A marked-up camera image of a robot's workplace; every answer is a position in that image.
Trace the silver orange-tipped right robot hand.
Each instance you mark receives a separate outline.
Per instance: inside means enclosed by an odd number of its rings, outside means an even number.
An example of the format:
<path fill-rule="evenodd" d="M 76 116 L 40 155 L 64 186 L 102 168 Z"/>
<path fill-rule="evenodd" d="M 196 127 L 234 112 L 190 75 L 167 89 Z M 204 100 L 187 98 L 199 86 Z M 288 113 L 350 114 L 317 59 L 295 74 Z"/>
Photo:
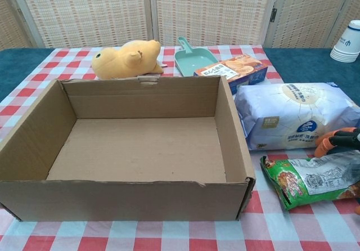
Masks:
<path fill-rule="evenodd" d="M 333 149 L 359 150 L 359 128 L 346 127 L 325 133 L 316 139 L 314 156 L 320 158 Z"/>

